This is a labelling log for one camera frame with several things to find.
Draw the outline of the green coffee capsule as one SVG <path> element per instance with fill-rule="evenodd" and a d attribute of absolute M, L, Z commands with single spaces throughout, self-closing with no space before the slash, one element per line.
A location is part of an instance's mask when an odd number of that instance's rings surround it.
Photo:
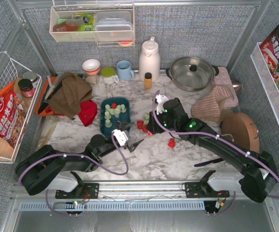
<path fill-rule="evenodd" d="M 110 106 L 109 104 L 106 104 L 106 105 L 105 105 L 105 109 L 106 109 L 106 111 L 110 111 L 111 106 Z"/>
<path fill-rule="evenodd" d="M 112 126 L 112 122 L 109 119 L 105 120 L 105 127 L 110 128 Z"/>
<path fill-rule="evenodd" d="M 124 104 L 121 104 L 120 106 L 121 106 L 121 108 L 120 108 L 121 113 L 126 112 L 126 106 Z"/>

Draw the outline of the teal storage basket tray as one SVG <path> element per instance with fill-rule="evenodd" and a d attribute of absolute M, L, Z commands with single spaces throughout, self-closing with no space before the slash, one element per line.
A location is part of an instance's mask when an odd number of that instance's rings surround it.
<path fill-rule="evenodd" d="M 110 128 L 105 126 L 105 112 L 106 112 L 106 105 L 109 105 L 112 107 L 112 104 L 115 103 L 117 105 L 124 105 L 126 108 L 126 111 L 124 113 L 120 113 L 119 117 L 117 118 L 115 115 L 111 115 L 110 121 L 112 123 L 112 126 Z M 100 105 L 100 123 L 99 123 L 99 130 L 100 132 L 106 137 L 111 137 L 111 132 L 114 129 L 117 129 L 117 121 L 120 121 L 121 123 L 130 123 L 131 122 L 131 115 L 130 115 L 130 104 L 128 99 L 124 97 L 112 97 L 107 98 L 103 100 L 103 102 Z"/>

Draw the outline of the pink striped towel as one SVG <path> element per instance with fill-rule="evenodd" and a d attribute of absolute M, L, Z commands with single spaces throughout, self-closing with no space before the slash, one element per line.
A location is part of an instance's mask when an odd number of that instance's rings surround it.
<path fill-rule="evenodd" d="M 207 96 L 192 106 L 191 115 L 205 121 L 220 122 L 226 100 L 233 98 L 229 88 L 216 86 Z"/>

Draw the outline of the red cloth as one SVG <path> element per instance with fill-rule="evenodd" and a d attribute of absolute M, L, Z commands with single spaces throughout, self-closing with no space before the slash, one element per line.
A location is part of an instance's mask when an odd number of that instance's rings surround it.
<path fill-rule="evenodd" d="M 97 115 L 97 104 L 92 100 L 80 103 L 81 111 L 78 114 L 79 119 L 85 127 L 91 125 Z"/>

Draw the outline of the brown cloth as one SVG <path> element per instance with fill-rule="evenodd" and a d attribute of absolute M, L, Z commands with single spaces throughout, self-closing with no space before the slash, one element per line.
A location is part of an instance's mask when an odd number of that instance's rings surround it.
<path fill-rule="evenodd" d="M 92 99 L 92 87 L 78 75 L 65 72 L 62 87 L 48 101 L 51 110 L 69 119 L 80 113 L 80 103 Z"/>

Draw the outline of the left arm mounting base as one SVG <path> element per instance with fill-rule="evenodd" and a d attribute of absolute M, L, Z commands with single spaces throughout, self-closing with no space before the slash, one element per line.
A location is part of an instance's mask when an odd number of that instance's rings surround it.
<path fill-rule="evenodd" d="M 71 192 L 57 190 L 56 199 L 97 199 L 99 191 L 99 183 L 83 183 L 78 185 Z"/>

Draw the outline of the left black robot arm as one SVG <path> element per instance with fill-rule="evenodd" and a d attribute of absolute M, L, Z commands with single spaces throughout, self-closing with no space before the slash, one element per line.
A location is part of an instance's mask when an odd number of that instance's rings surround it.
<path fill-rule="evenodd" d="M 133 152 L 140 141 L 134 142 L 130 138 L 126 130 L 129 126 L 128 123 L 119 124 L 114 138 L 94 135 L 81 153 L 63 153 L 51 145 L 42 146 L 17 165 L 18 182 L 31 196 L 44 190 L 54 190 L 57 199 L 95 198 L 97 194 L 77 172 L 87 173 L 102 167 L 102 157 L 117 148 Z"/>

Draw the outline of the orange spice bottle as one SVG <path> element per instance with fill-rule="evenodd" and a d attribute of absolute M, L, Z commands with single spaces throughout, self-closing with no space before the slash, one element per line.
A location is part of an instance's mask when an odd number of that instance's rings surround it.
<path fill-rule="evenodd" d="M 145 89 L 152 88 L 152 74 L 150 72 L 147 72 L 144 75 L 144 88 Z"/>

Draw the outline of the pink egg tray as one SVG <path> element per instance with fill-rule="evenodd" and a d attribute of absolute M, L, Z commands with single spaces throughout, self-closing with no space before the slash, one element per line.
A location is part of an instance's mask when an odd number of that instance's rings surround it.
<path fill-rule="evenodd" d="M 231 82 L 231 79 L 230 79 L 230 76 L 229 76 L 229 73 L 228 73 L 226 67 L 219 66 L 217 68 L 219 70 L 219 74 L 214 77 L 214 80 L 212 82 L 213 86 L 214 87 L 215 86 L 225 86 L 231 91 L 231 93 L 233 95 L 233 97 L 231 97 L 225 101 L 225 104 L 224 104 L 225 108 L 233 108 L 233 107 L 238 106 L 237 94 L 232 86 L 232 82 Z"/>

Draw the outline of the round wooden board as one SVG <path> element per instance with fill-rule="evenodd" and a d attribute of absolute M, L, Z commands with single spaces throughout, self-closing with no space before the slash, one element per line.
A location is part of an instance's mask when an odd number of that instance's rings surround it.
<path fill-rule="evenodd" d="M 221 123 L 221 133 L 225 139 L 242 148 L 260 152 L 259 131 L 253 120 L 245 113 L 228 114 Z"/>

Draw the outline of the blue mug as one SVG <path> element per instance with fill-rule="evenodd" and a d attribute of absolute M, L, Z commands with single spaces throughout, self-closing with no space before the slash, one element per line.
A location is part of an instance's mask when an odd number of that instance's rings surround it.
<path fill-rule="evenodd" d="M 131 68 L 131 63 L 127 60 L 121 60 L 116 64 L 117 74 L 121 80 L 134 79 L 135 74 Z"/>

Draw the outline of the white striped bowl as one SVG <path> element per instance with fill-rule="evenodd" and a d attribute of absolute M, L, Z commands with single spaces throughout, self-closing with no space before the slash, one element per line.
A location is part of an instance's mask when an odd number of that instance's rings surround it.
<path fill-rule="evenodd" d="M 100 71 L 100 62 L 97 59 L 88 59 L 82 64 L 82 69 L 87 75 L 94 75 Z"/>

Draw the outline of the orange tray with knives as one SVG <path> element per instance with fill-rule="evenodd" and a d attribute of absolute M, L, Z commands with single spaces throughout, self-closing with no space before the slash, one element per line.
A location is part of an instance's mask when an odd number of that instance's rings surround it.
<path fill-rule="evenodd" d="M 46 79 L 43 87 L 41 87 L 40 96 L 38 98 L 34 110 L 34 114 L 37 116 L 51 116 L 51 115 L 60 116 L 61 115 L 61 114 L 55 114 L 45 100 L 45 96 L 49 88 L 50 88 L 49 82 L 48 79 Z"/>

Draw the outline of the orange snack bag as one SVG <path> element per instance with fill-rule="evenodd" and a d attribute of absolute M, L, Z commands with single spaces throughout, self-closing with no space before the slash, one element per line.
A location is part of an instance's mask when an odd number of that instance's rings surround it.
<path fill-rule="evenodd" d="M 25 121 L 25 111 L 19 107 L 15 82 L 0 91 L 0 138 L 15 148 Z"/>

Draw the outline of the cream wall shelf basket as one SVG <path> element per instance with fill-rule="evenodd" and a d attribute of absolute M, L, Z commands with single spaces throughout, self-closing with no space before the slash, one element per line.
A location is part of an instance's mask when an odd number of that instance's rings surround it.
<path fill-rule="evenodd" d="M 131 4 L 76 4 L 52 6 L 49 33 L 56 42 L 96 42 L 99 46 L 132 46 L 135 41 L 135 13 Z M 129 11 L 133 24 L 133 39 L 99 41 L 94 25 L 96 13 L 102 11 Z"/>

